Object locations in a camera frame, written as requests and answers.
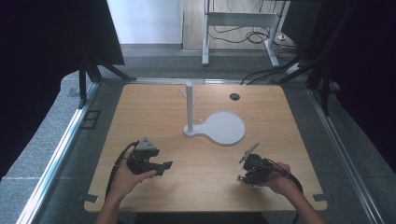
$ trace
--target black circular hole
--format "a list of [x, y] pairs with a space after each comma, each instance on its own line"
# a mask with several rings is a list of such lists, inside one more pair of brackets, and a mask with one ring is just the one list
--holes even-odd
[[237, 93], [232, 93], [232, 94], [230, 95], [230, 99], [232, 99], [232, 100], [234, 100], [234, 101], [237, 101], [237, 100], [241, 99], [241, 97], [240, 97], [239, 94], [237, 94]]

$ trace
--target forearm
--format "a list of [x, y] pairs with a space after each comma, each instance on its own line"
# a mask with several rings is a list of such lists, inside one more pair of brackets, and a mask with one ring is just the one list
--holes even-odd
[[285, 197], [290, 203], [296, 208], [301, 220], [304, 224], [321, 224], [326, 223], [325, 220], [319, 215], [314, 209], [311, 203], [305, 198], [305, 196], [297, 189], [288, 192]]
[[99, 217], [96, 219], [96, 224], [117, 223], [121, 202], [122, 198], [120, 196], [108, 194]]

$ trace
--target wooden table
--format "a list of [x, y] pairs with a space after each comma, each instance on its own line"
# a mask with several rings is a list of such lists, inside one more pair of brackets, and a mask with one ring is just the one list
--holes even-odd
[[[273, 161], [283, 161], [300, 180], [304, 194], [317, 210], [327, 207], [315, 202], [322, 194], [303, 140], [286, 97], [276, 86], [194, 85], [199, 96], [194, 118], [227, 110], [239, 115], [247, 131], [234, 146], [221, 147], [209, 139], [187, 137], [186, 99], [177, 87], [184, 85], [126, 85], [120, 97], [107, 139], [93, 176], [89, 194], [97, 203], [85, 202], [88, 211], [102, 208], [107, 180], [121, 151], [147, 136], [160, 150], [151, 162], [173, 161], [163, 176], [138, 184], [121, 204], [121, 211], [134, 212], [256, 212], [294, 210], [281, 195], [268, 188], [251, 188], [236, 181], [244, 175], [238, 163], [245, 151], [260, 142], [254, 153]], [[240, 95], [233, 101], [230, 94]]]

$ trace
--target gray floor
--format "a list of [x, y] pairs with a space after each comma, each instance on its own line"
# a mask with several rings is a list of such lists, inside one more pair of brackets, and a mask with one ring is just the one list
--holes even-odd
[[[176, 46], [131, 46], [125, 53], [124, 72], [137, 77], [221, 78], [238, 83], [247, 74], [270, 67], [265, 52], [213, 52], [208, 67], [202, 67], [200, 52], [182, 51]], [[79, 129], [64, 158], [62, 167], [35, 217], [34, 223], [93, 223], [97, 214], [83, 208], [106, 133], [125, 82], [106, 69], [100, 69], [104, 82], [89, 110], [100, 110], [94, 129]], [[320, 213], [329, 223], [373, 223], [367, 217], [359, 194], [351, 185], [315, 106], [304, 87], [306, 76], [283, 85], [290, 109], [313, 162], [328, 208]], [[260, 84], [265, 85], [269, 79]], [[35, 138], [23, 151], [0, 183], [0, 223], [15, 223], [42, 175], [53, 150], [78, 106], [78, 74], [64, 79], [57, 101], [42, 123]], [[373, 196], [384, 223], [396, 220], [396, 175], [390, 170], [373, 144], [339, 105], [330, 98], [330, 118], [353, 160], [364, 184]], [[82, 127], [89, 126], [88, 121]], [[292, 212], [265, 212], [270, 223], [291, 223]], [[134, 223], [135, 214], [120, 219]]]

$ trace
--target white wall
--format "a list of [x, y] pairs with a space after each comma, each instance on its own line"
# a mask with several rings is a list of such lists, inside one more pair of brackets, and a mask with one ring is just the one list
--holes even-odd
[[180, 0], [107, 0], [120, 44], [180, 44]]

